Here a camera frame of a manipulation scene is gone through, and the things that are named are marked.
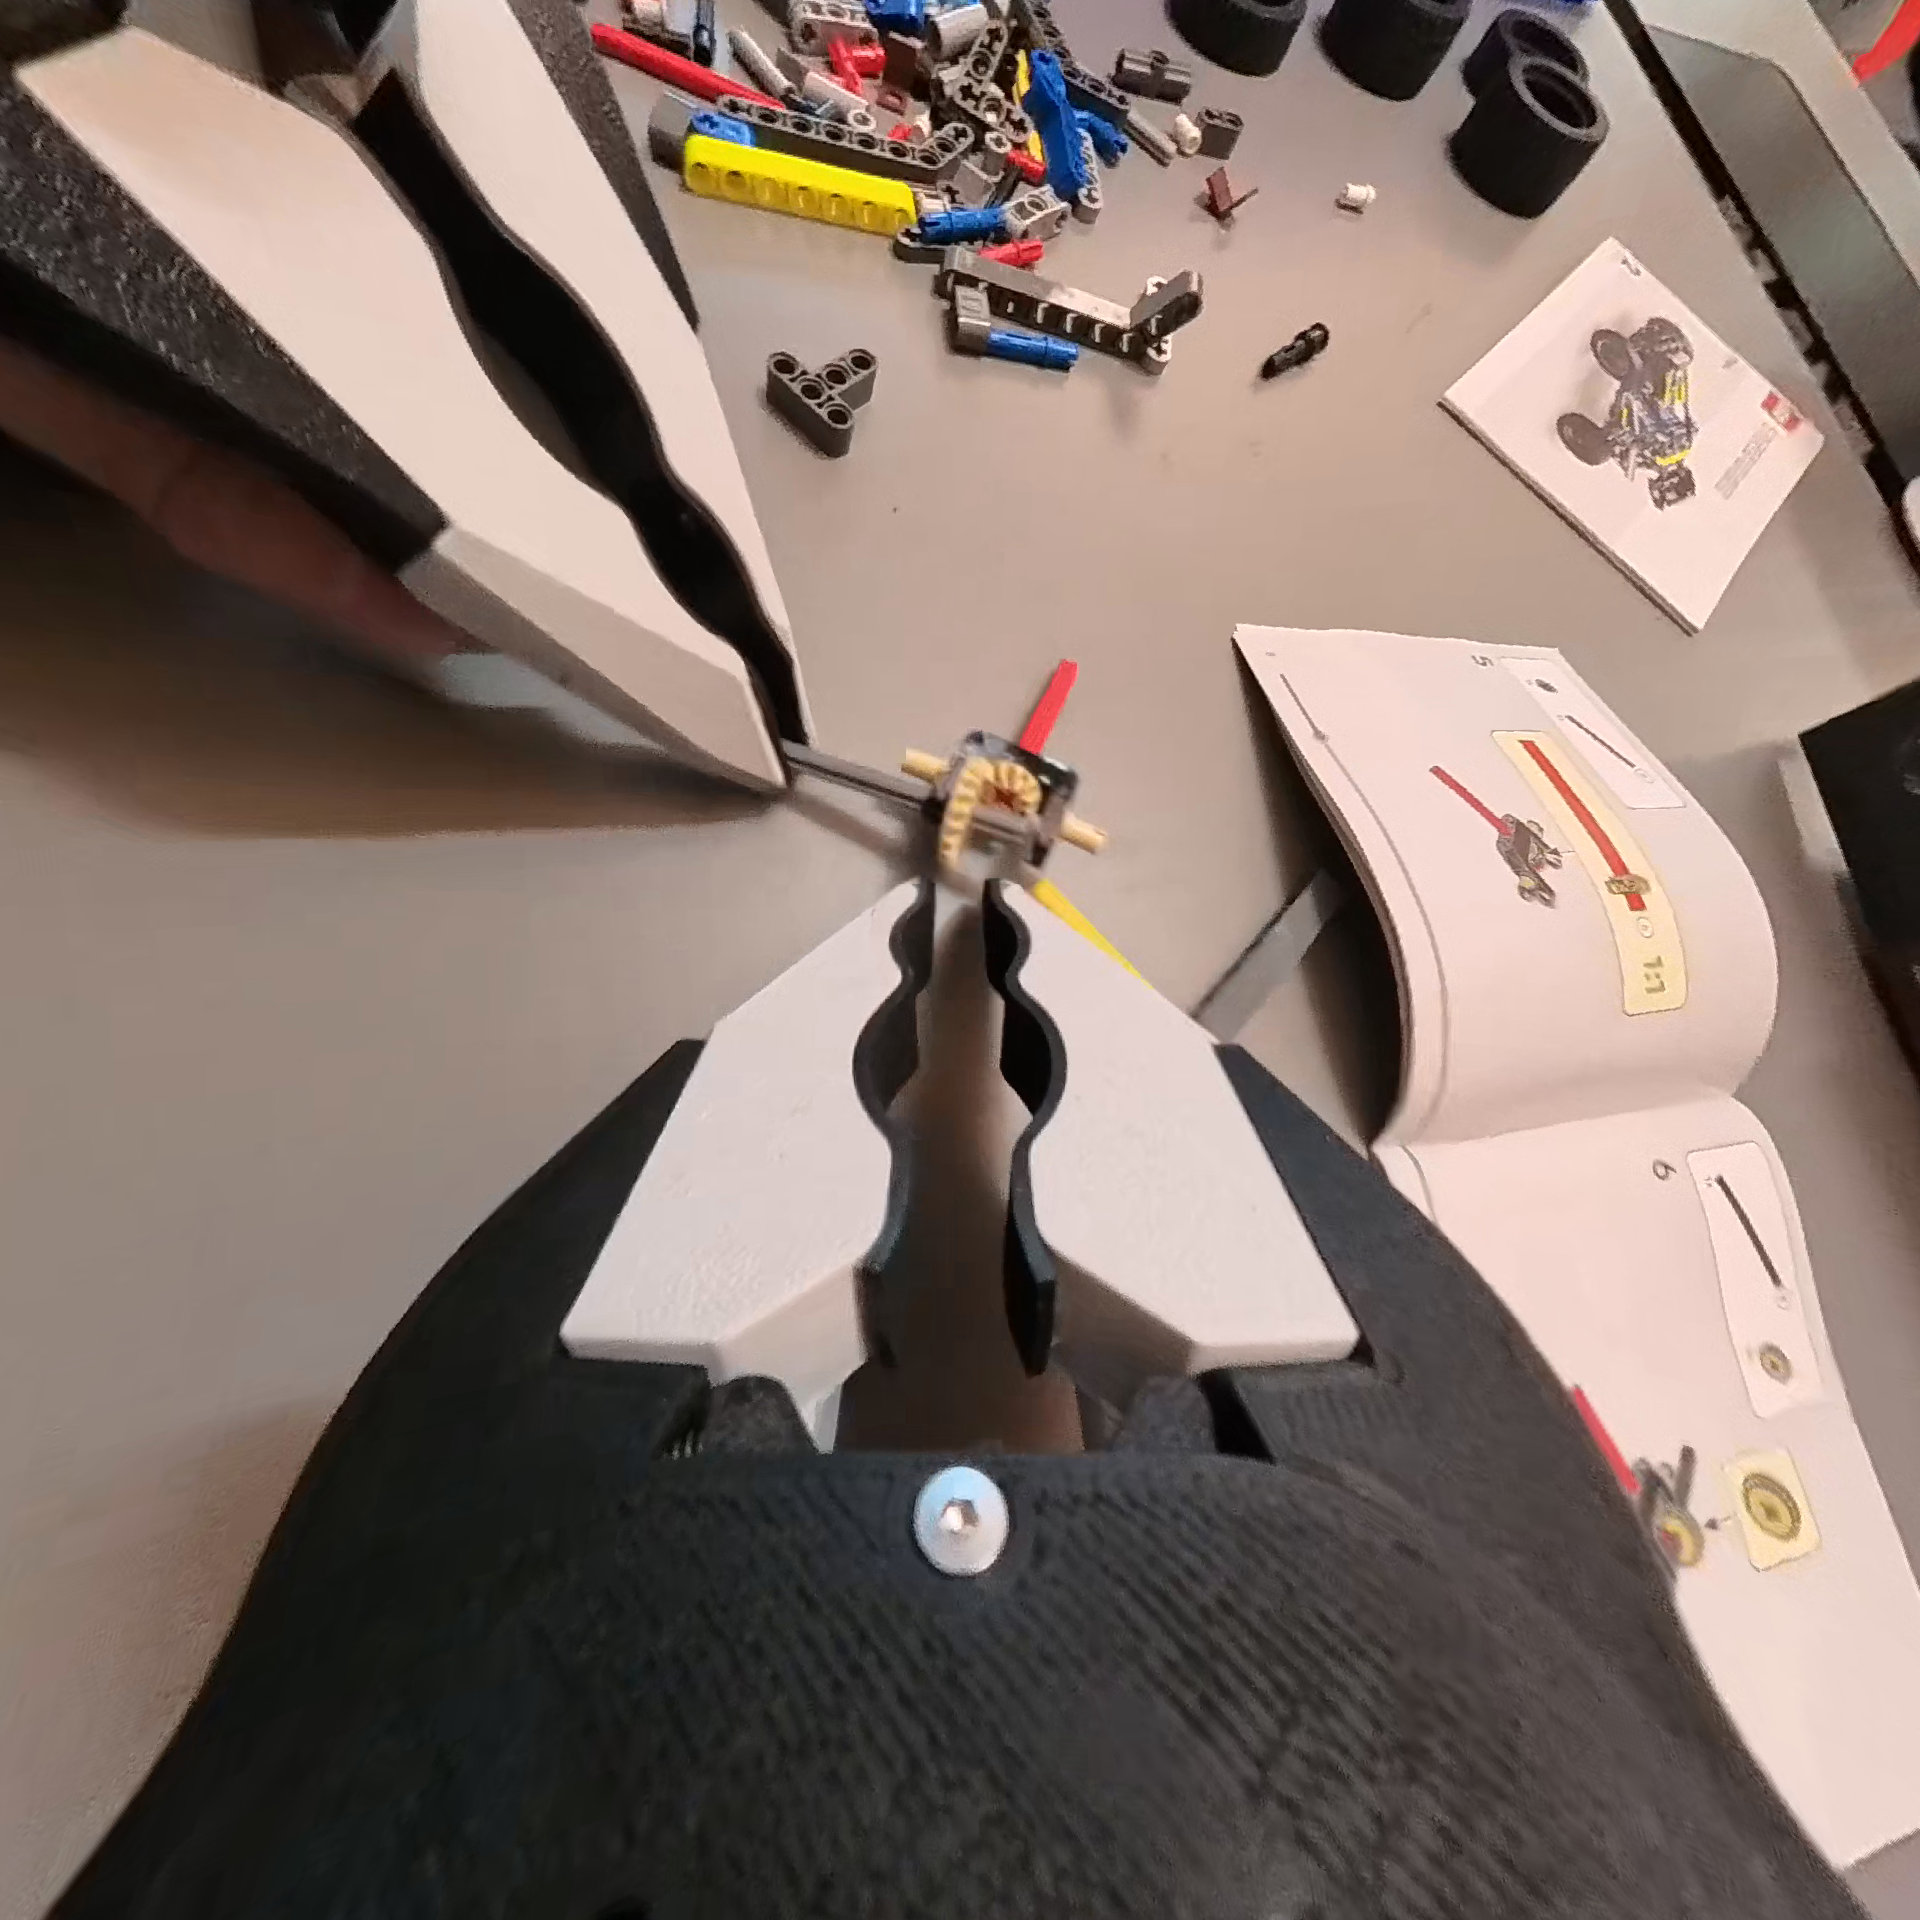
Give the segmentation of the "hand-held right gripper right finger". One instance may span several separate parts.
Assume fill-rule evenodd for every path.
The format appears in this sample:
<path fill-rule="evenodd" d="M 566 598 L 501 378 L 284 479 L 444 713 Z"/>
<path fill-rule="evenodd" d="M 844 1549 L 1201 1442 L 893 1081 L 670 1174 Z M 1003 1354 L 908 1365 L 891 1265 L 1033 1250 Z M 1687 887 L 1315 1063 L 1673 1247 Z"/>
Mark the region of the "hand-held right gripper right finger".
<path fill-rule="evenodd" d="M 1023 1111 L 1001 1239 L 1021 1366 L 1121 1416 L 1158 1378 L 1355 1354 L 1221 1044 L 1031 888 L 987 882 L 978 917 Z"/>

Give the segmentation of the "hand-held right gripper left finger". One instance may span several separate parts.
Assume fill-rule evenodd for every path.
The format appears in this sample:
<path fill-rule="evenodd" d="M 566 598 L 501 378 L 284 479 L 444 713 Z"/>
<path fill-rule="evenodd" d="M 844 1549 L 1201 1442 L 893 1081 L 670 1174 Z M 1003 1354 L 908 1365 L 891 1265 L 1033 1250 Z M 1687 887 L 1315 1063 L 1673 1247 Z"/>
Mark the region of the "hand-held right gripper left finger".
<path fill-rule="evenodd" d="M 914 1149 L 891 1116 L 922 1065 L 935 894 L 909 880 L 710 1030 L 566 1312 L 571 1358 L 782 1384 L 831 1448 L 884 1353 Z"/>

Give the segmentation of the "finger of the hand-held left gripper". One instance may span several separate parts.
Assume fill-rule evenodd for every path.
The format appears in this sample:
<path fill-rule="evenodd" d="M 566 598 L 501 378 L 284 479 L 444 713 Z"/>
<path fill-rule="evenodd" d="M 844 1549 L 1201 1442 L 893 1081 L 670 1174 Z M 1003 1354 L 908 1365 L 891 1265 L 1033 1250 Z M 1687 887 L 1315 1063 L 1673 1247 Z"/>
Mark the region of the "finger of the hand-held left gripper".
<path fill-rule="evenodd" d="M 718 671 L 644 625 L 660 605 L 637 565 L 590 558 L 587 534 L 619 534 L 619 514 L 349 127 L 365 109 L 365 20 L 258 15 L 254 33 L 257 80 L 131 15 L 107 46 L 20 78 L 444 512 L 426 552 L 387 572 L 469 652 L 401 665 L 783 790 L 782 749 L 747 745 Z"/>
<path fill-rule="evenodd" d="M 699 313 L 571 5 L 365 5 L 365 148 L 619 514 L 642 622 L 718 671 L 747 745 L 813 738 L 783 598 Z"/>

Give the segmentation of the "lego gear axle assembly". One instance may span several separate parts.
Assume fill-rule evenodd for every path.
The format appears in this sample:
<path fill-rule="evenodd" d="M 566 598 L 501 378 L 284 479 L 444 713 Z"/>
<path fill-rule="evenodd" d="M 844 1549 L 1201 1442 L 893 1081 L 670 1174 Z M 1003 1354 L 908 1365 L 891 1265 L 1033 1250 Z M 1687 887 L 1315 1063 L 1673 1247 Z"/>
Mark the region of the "lego gear axle assembly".
<path fill-rule="evenodd" d="M 956 880 L 970 855 L 985 850 L 1014 869 L 1046 912 L 1089 927 L 1045 876 L 1057 848 L 1097 855 L 1108 844 L 1103 829 L 1074 809 L 1079 773 L 1049 751 L 1079 673 L 1077 660 L 1059 660 L 1014 736 L 973 729 L 943 751 L 906 751 L 893 773 L 783 738 L 783 768 L 893 809 L 906 820 L 906 877 Z"/>

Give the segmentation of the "dark grey angled lego beam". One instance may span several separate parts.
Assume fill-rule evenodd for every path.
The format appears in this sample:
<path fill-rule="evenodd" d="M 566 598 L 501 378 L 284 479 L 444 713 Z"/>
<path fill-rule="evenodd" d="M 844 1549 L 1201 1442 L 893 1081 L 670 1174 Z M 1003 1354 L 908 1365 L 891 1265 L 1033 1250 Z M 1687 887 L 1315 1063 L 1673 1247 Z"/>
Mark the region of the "dark grey angled lego beam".
<path fill-rule="evenodd" d="M 794 351 L 773 351 L 763 370 L 763 398 L 823 457 L 845 457 L 857 412 L 874 400 L 878 354 L 851 348 L 810 368 Z"/>

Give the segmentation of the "pile of lego pieces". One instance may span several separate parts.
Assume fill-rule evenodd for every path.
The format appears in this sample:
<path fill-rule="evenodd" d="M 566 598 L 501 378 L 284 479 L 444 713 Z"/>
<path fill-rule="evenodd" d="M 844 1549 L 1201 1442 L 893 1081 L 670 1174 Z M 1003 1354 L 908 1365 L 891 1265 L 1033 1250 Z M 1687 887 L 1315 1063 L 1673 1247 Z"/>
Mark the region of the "pile of lego pieces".
<path fill-rule="evenodd" d="M 902 257 L 980 249 L 1036 265 L 1095 224 L 1107 176 L 1241 144 L 1241 116 L 1193 103 L 1193 66 L 1125 46 L 1081 63 L 1053 5 L 612 5 L 593 48 L 657 84 L 646 145 L 694 199 L 876 236 Z"/>

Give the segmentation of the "black lego beam assembly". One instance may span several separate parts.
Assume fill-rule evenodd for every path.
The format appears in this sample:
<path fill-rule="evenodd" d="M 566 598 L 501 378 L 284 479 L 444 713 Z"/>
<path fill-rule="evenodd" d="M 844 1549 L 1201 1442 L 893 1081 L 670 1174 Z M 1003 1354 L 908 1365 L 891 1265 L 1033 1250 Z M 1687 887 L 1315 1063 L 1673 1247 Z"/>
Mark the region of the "black lego beam assembly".
<path fill-rule="evenodd" d="M 1155 276 L 1133 302 L 1117 304 L 973 247 L 941 250 L 933 293 L 949 305 L 956 349 L 987 354 L 995 340 L 1046 340 L 1059 349 L 1020 356 L 1067 365 L 1089 349 L 1151 377 L 1169 365 L 1173 336 L 1204 305 L 1204 279 L 1193 269 Z"/>

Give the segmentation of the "person's left hand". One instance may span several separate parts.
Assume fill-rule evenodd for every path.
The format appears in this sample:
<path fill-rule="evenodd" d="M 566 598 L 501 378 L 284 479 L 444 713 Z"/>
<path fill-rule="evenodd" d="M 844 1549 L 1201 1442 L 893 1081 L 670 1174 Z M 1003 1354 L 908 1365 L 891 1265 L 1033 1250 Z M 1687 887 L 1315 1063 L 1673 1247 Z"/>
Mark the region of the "person's left hand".
<path fill-rule="evenodd" d="M 5 438 L 102 490 L 182 560 L 407 665 L 469 652 L 300 493 L 252 458 L 2 344 Z"/>

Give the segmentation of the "open instruction booklet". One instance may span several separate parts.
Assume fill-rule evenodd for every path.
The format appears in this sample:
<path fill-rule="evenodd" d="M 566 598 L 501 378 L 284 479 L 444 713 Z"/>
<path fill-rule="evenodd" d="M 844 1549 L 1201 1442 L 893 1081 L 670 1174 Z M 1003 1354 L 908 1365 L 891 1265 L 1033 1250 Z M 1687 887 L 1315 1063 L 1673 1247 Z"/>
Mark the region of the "open instruction booklet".
<path fill-rule="evenodd" d="M 1239 623 L 1399 975 L 1383 1174 L 1654 1479 L 1694 1649 L 1836 1865 L 1915 1834 L 1918 1597 L 1788 1165 L 1747 864 L 1556 652 Z"/>

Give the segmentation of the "black rubber tire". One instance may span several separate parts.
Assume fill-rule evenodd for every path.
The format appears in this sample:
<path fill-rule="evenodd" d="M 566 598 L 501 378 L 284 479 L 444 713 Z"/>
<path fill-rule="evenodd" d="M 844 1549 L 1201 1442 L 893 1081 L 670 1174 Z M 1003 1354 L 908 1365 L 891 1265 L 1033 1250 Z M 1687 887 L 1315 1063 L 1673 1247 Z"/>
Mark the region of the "black rubber tire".
<path fill-rule="evenodd" d="M 1508 74 L 1515 62 L 1545 62 L 1575 80 L 1591 74 L 1587 57 L 1572 39 L 1545 15 L 1505 7 L 1497 12 L 1460 63 L 1460 80 L 1477 100 Z"/>
<path fill-rule="evenodd" d="M 1471 1 L 1338 0 L 1316 32 L 1339 78 L 1403 104 L 1435 74 L 1469 15 Z"/>
<path fill-rule="evenodd" d="M 1532 222 L 1563 199 L 1610 129 L 1606 109 L 1577 73 L 1513 54 L 1482 84 L 1447 158 L 1477 199 Z"/>
<path fill-rule="evenodd" d="M 1253 80 L 1279 71 L 1307 12 L 1307 1 L 1165 1 L 1169 25 L 1195 54 Z"/>

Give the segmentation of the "small closed instruction booklet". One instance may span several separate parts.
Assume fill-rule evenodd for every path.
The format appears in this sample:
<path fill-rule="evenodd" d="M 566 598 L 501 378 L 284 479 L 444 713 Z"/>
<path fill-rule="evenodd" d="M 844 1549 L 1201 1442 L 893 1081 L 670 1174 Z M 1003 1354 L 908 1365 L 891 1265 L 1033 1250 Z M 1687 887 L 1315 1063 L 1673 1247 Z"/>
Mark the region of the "small closed instruction booklet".
<path fill-rule="evenodd" d="M 1614 237 L 1441 406 L 1684 632 L 1710 623 L 1826 444 Z"/>

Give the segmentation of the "dark grey panel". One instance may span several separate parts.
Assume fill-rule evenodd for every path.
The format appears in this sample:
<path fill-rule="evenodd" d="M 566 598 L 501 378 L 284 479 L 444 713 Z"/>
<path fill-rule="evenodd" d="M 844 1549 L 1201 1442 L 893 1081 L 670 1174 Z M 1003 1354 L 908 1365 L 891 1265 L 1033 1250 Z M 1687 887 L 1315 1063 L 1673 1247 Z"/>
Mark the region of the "dark grey panel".
<path fill-rule="evenodd" d="M 1801 1 L 1610 12 L 1915 540 L 1915 15 Z"/>

